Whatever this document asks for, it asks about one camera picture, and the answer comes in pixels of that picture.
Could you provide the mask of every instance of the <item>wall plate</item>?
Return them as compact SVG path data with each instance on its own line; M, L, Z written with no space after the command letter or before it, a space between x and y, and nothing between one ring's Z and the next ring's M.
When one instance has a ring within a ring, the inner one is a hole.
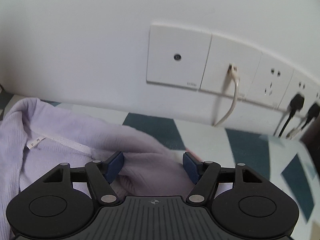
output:
M303 108L300 110L300 114L303 116L307 114L309 108L315 102L320 104L320 85L301 72L294 70L287 91L279 105L279 109L287 110L290 101L297 93L301 93L304 96Z
M152 25L147 81L199 89L211 33Z
M247 100L278 108L293 75L293 68L263 53Z
M261 51L245 44L213 35L201 90L233 96L235 85L227 75L229 64L238 67L239 98L246 98L257 71Z

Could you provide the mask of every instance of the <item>white cable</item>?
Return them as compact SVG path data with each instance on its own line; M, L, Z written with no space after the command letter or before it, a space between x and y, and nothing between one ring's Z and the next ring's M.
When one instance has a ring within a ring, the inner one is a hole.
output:
M301 131L300 128L293 128L286 136L286 139L292 140L299 132Z
M228 69L228 74L232 77L232 80L235 82L235 94L233 96L232 104L231 104L229 111L225 114L224 117L221 118L221 120L219 122L217 122L214 125L214 127L217 127L218 125L222 124L231 115L232 111L236 107L236 103L238 100L240 77L237 72L237 67L230 65L229 69Z

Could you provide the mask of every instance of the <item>ribbed black surface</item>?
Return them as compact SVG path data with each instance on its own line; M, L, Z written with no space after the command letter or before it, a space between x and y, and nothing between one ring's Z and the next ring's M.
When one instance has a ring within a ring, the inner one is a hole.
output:
M236 240L220 229L204 208L191 207L180 197L127 197L105 207L96 219L68 240Z

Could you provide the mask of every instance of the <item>white wall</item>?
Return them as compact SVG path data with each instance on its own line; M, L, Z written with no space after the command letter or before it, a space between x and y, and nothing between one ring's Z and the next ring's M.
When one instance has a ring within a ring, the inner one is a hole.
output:
M320 0L0 0L0 83L26 96L211 123L229 98L146 83L150 24L228 35L320 80L319 12ZM272 134L281 116L239 102L224 125Z

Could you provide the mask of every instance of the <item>purple knit fabric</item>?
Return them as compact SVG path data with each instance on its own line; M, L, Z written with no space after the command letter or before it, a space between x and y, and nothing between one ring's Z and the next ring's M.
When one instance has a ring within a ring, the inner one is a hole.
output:
M88 146L90 153L48 138L26 150L27 142L44 134ZM148 134L53 107L37 98L16 103L0 124L1 239L9 239L5 211L19 189L24 190L59 163L81 167L92 160L106 160L118 150L124 152L125 163L111 186L120 197L181 195L186 198L192 190L194 185L182 164L175 162L172 152ZM75 184L74 188L88 194L83 183Z

